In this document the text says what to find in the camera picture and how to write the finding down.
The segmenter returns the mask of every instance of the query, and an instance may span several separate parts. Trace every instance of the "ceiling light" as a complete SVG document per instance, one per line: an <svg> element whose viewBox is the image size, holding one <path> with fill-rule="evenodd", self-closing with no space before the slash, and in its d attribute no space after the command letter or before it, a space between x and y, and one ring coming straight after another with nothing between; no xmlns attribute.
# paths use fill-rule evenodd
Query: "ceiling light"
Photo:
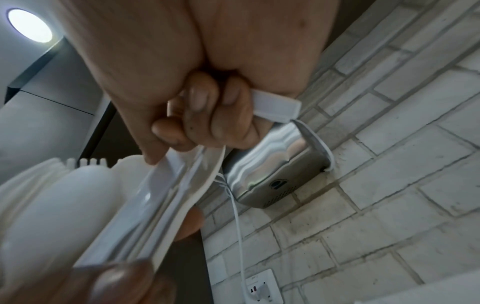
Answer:
<svg viewBox="0 0 480 304"><path fill-rule="evenodd" d="M53 38L49 26L32 13L19 9L10 10L8 20L20 34L33 41L46 43Z"/></svg>

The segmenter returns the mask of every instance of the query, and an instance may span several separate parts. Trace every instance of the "white socket switch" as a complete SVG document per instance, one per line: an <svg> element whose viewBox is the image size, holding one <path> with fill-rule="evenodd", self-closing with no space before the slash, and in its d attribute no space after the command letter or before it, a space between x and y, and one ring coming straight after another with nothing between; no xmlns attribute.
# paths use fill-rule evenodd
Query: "white socket switch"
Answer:
<svg viewBox="0 0 480 304"><path fill-rule="evenodd" d="M255 295L261 285L266 284L270 291L270 298L255 300L248 298L245 304L284 304L279 285L275 279L274 272L271 269L257 273L246 279L248 291Z"/></svg>

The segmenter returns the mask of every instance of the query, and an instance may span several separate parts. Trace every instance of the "wall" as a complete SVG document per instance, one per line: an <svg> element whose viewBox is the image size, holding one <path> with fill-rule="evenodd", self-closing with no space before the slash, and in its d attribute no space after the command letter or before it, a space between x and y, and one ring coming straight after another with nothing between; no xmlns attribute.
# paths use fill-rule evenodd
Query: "wall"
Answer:
<svg viewBox="0 0 480 304"><path fill-rule="evenodd" d="M479 268L479 46L478 0L377 0L330 45L300 99L336 170L241 209L247 276L344 304ZM240 304L230 202L198 205L215 303Z"/></svg>
<svg viewBox="0 0 480 304"><path fill-rule="evenodd" d="M44 160L80 157L102 97L67 44L0 109L0 184Z"/></svg>
<svg viewBox="0 0 480 304"><path fill-rule="evenodd" d="M49 43L34 42L18 33L8 22L7 11L24 9L41 17L50 27ZM3 100L8 84L53 46L63 32L50 15L50 0L2 0L0 2L0 96Z"/></svg>

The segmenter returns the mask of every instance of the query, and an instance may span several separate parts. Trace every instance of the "hand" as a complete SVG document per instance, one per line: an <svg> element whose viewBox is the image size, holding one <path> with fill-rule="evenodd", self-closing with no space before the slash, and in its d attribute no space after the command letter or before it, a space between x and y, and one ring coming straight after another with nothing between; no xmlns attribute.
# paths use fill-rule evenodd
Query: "hand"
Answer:
<svg viewBox="0 0 480 304"><path fill-rule="evenodd" d="M339 2L56 0L56 11L147 162L156 163L170 146L255 145L272 123L253 117L250 88L301 93ZM168 117L174 98L181 118Z"/></svg>
<svg viewBox="0 0 480 304"><path fill-rule="evenodd" d="M202 212L192 208L176 240L200 229ZM155 275L150 261L74 268L25 286L0 290L0 304L173 304L175 284Z"/></svg>

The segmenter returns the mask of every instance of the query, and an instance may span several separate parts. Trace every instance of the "metal appliance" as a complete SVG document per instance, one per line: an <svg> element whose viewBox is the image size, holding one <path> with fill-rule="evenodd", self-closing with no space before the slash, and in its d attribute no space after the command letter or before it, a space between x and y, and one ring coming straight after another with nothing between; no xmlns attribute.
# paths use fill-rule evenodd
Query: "metal appliance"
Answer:
<svg viewBox="0 0 480 304"><path fill-rule="evenodd" d="M333 160L302 122L275 124L248 150L233 150L222 164L226 182L240 204L267 208L316 175Z"/></svg>

